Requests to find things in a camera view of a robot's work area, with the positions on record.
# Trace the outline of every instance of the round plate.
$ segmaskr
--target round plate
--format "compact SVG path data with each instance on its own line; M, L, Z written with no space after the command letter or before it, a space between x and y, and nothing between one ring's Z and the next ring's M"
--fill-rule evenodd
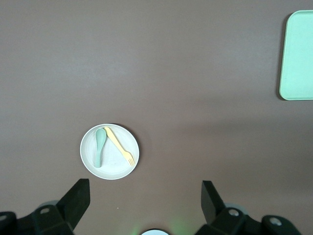
M161 230L152 229L152 230L144 232L141 235L169 235L169 234L167 234L166 232L163 232Z
M97 151L96 131L104 127L109 127L122 147L131 153L135 162L134 166L129 165L122 153L107 136L101 152L101 167L94 167ZM101 124L91 128L84 135L80 144L80 156L85 167L95 176L106 180L117 180L130 174L136 167L139 159L139 147L136 139L125 128L115 124Z

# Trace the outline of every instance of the mint green tray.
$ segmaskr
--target mint green tray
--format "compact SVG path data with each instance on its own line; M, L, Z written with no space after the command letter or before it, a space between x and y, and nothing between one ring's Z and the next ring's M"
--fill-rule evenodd
M287 21L279 92L286 100L313 99L313 10Z

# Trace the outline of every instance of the tabletop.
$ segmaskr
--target tabletop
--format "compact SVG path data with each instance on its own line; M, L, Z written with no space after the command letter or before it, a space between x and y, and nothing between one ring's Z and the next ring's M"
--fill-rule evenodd
M0 211L18 218L80 178L76 235L193 235L201 183L260 221L313 233L313 101L279 95L288 17L307 0L0 2ZM128 176L80 157L94 126L139 145Z

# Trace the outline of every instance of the spoon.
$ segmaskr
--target spoon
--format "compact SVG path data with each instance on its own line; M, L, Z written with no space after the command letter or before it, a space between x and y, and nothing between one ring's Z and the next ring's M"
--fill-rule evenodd
M96 154L96 161L94 163L94 166L96 168L99 168L101 166L100 164L100 153L103 148L104 142L106 141L107 133L104 129L99 128L96 131L96 141L97 141L97 154Z

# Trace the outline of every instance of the fork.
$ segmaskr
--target fork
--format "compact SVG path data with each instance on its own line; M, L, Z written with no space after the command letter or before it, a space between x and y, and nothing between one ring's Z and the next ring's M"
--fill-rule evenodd
M132 157L131 153L126 151L119 141L117 140L115 134L112 132L112 130L108 127L104 127L104 129L107 132L108 137L111 139L111 141L115 144L115 146L118 148L118 150L122 153L123 157L128 161L129 165L133 166L135 165L134 158Z

